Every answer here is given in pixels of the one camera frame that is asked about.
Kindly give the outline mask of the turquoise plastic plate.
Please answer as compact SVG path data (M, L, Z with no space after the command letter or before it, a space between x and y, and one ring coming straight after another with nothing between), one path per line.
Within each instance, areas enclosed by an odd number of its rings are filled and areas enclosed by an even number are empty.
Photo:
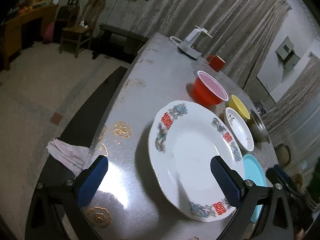
M251 155L246 154L243 157L245 180L252 180L257 186L267 186L265 174L259 161ZM257 205L251 217L251 222L256 223L261 213L262 205Z

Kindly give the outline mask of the stainless steel basin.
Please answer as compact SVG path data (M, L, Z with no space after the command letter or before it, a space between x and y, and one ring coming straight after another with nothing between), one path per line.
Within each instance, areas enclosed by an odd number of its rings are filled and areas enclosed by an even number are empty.
M255 113L253 109L250 110L250 119L246 121L247 126L252 134L253 139L259 143L270 143L270 137L264 126L261 117Z

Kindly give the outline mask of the small white floral plate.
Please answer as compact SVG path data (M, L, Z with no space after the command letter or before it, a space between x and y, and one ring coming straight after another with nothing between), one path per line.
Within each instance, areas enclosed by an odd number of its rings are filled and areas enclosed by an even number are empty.
M252 152L254 150L254 141L244 119L234 109L227 107L225 109L224 122L232 135L234 135L238 146L243 151Z

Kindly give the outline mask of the large white patterned plate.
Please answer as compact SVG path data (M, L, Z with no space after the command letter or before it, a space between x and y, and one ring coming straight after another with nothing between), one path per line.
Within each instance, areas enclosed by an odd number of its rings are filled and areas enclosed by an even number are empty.
M158 111L148 139L161 191L173 206L199 222L222 220L235 210L211 173L212 157L245 175L239 146L227 126L201 105L177 100Z

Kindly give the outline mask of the yellow plastic bowl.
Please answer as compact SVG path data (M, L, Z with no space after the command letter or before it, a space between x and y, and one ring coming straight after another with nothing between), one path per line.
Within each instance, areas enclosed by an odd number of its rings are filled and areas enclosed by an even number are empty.
M242 101L235 95L231 95L228 107L234 109L244 120L249 120L251 118L249 111L242 103Z

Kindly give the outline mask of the red disposable bowl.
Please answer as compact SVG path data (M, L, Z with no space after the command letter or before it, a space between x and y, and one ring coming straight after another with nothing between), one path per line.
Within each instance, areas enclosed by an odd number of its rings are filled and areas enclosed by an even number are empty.
M223 86L202 70L197 71L193 96L199 104L207 108L229 100L229 96Z

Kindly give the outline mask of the white cloth rag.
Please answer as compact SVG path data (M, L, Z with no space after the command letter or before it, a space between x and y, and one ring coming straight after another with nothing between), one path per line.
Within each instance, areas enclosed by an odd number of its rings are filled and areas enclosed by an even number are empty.
M59 139L48 142L47 152L77 177L84 169L89 148L70 145Z

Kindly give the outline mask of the cushioned chair by curtain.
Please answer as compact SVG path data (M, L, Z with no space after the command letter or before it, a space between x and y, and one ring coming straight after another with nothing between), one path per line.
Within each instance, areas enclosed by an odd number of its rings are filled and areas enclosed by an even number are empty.
M279 144L274 148L278 164L281 168L287 167L291 162L290 148L285 144Z

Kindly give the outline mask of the red mug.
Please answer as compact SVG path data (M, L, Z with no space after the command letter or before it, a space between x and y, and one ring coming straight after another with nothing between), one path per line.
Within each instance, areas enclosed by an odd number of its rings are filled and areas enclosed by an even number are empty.
M221 59L221 57L219 57L218 55L209 55L207 57L207 62L209 66L216 72L221 71L226 64L225 61Z

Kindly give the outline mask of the dark wooden bench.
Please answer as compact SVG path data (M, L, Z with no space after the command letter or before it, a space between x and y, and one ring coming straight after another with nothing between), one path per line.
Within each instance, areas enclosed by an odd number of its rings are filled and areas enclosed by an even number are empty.
M132 63L147 41L147 37L131 31L100 24L99 34L93 42L92 59L95 60L100 55L105 55Z

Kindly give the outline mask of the white electric kettle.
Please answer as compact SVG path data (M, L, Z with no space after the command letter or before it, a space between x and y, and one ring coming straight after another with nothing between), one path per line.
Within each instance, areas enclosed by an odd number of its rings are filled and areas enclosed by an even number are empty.
M193 31L184 40L180 40L176 36L169 37L169 40L175 44L178 50L184 55L193 60L198 60L198 58L201 56L201 53L194 49L193 45L200 36L213 38L212 35L208 33L207 29L195 26Z

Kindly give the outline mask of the beige curtain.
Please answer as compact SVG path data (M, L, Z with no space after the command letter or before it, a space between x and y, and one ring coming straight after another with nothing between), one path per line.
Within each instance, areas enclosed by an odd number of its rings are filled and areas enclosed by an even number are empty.
M287 0L149 0L132 31L185 38L195 26L207 29L196 49L221 57L223 72L248 90L290 9Z

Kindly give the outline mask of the wooden chair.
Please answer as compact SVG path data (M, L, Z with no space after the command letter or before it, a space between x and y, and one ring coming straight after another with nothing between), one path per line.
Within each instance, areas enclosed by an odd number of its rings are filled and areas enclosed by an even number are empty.
M88 0L78 22L72 27L62 29L59 53L65 49L65 43L74 43L74 56L77 59L83 45L91 44L97 20L105 7L106 0Z

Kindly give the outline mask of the wooden shelf cabinet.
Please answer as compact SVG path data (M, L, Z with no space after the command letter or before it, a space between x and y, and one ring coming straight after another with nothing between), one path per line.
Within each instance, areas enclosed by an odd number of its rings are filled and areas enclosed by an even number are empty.
M31 42L40 40L57 11L53 0L19 0L1 22L1 70Z

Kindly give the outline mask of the grey wall electrical box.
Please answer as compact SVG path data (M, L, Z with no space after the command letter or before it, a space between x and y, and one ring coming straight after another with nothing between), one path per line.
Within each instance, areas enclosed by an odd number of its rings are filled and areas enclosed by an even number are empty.
M275 53L282 67L288 71L293 70L293 68L297 65L297 63L300 60L300 57L295 53L294 44L291 42L288 36L279 45Z

